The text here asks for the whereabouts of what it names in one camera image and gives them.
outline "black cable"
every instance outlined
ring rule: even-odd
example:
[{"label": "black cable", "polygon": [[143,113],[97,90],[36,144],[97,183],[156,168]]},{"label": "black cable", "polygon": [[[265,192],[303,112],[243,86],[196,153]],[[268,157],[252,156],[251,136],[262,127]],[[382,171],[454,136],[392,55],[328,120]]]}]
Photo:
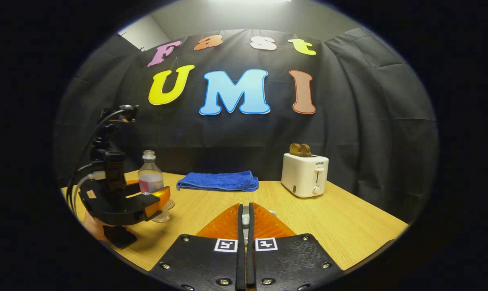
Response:
[{"label": "black cable", "polygon": [[77,174],[77,171],[79,170],[79,167],[80,167],[80,161],[82,160],[83,156],[85,155],[86,151],[89,149],[89,145],[90,143],[92,142],[93,138],[95,138],[96,134],[98,133],[98,131],[101,129],[101,127],[104,125],[104,123],[106,121],[109,121],[109,119],[113,118],[114,116],[116,116],[117,114],[120,114],[120,113],[123,113],[125,112],[125,110],[118,110],[118,111],[115,111],[113,112],[112,114],[109,114],[107,117],[105,117],[102,121],[100,121],[100,123],[98,123],[98,125],[96,126],[95,128],[95,131],[93,132],[93,134],[91,135],[91,138],[89,138],[89,140],[87,141],[87,144],[85,145],[82,153],[80,154],[78,160],[77,160],[77,166],[73,169],[73,172],[72,172],[72,177],[70,178],[70,181],[68,182],[68,187],[66,188],[66,202],[68,203],[68,205],[71,206],[72,208],[72,212],[73,212],[73,204],[74,202],[71,200],[71,196],[72,196],[72,189],[73,189],[73,181],[75,179],[75,176]]}]

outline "toaster knob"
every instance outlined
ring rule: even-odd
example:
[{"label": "toaster knob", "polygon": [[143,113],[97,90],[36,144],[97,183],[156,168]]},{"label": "toaster knob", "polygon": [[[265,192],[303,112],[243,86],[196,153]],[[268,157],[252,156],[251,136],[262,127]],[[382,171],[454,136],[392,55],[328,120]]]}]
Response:
[{"label": "toaster knob", "polygon": [[321,187],[319,187],[319,186],[314,186],[314,188],[312,188],[312,193],[314,193],[314,194],[319,194],[319,193],[321,193]]}]

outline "wall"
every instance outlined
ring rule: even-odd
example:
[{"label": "wall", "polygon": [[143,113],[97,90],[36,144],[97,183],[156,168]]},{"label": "wall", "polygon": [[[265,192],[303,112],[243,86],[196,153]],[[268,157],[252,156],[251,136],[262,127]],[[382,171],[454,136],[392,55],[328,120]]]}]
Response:
[{"label": "wall", "polygon": [[168,36],[150,15],[147,15],[128,27],[120,30],[118,34],[127,39],[137,48],[144,47],[142,51],[149,50],[160,44],[170,41]]},{"label": "wall", "polygon": [[150,15],[172,40],[217,30],[250,28],[324,41],[361,26],[312,0],[179,0]]}]

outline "plastic water bottle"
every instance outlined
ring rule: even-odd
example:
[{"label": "plastic water bottle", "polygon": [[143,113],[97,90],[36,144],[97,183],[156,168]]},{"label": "plastic water bottle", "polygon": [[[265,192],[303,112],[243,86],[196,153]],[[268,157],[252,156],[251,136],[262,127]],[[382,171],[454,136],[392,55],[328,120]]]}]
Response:
[{"label": "plastic water bottle", "polygon": [[[138,171],[138,180],[141,192],[155,192],[165,186],[163,182],[163,172],[156,166],[156,155],[154,151],[144,151],[144,165]],[[168,207],[164,206],[163,213],[153,218],[155,222],[165,222],[170,219]]]}]

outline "human hand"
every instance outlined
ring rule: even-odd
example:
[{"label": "human hand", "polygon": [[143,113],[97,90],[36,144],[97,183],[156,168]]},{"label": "human hand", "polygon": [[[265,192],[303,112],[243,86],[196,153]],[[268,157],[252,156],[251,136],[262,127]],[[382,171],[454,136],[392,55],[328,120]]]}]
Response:
[{"label": "human hand", "polygon": [[[96,217],[92,217],[87,210],[85,212],[84,221],[82,222],[82,225],[95,239],[102,240],[102,241],[108,241],[104,233],[103,226],[104,225],[114,226],[114,225],[109,225],[107,223],[104,223]],[[124,225],[123,227],[125,227],[125,230],[129,231],[127,226]]]}]

